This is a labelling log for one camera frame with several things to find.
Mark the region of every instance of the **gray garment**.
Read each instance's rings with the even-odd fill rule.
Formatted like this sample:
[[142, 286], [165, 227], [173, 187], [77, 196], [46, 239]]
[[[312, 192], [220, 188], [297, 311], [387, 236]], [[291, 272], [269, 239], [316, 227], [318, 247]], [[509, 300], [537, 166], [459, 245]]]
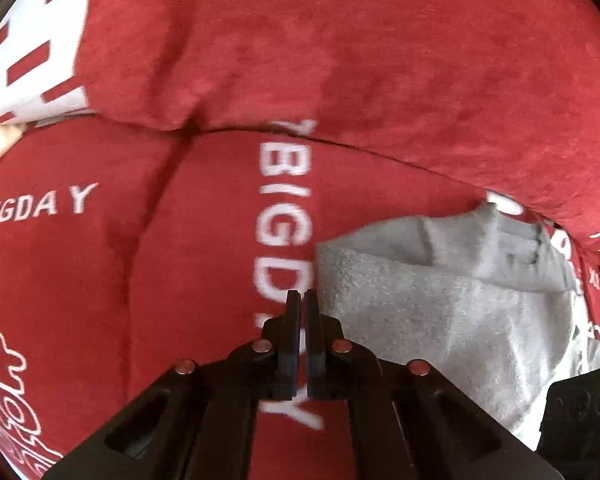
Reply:
[[490, 205], [368, 226], [320, 244], [317, 268], [322, 310], [347, 338], [429, 360], [510, 431], [586, 359], [568, 263], [541, 226]]

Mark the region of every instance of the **gray fabric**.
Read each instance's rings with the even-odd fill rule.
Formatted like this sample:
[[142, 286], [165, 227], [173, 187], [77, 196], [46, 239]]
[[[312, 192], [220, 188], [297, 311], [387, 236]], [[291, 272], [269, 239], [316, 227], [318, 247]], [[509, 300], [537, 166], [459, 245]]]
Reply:
[[317, 272], [321, 308], [346, 337], [394, 362], [429, 360], [513, 432], [582, 357], [572, 270], [541, 226], [490, 205], [320, 244]]

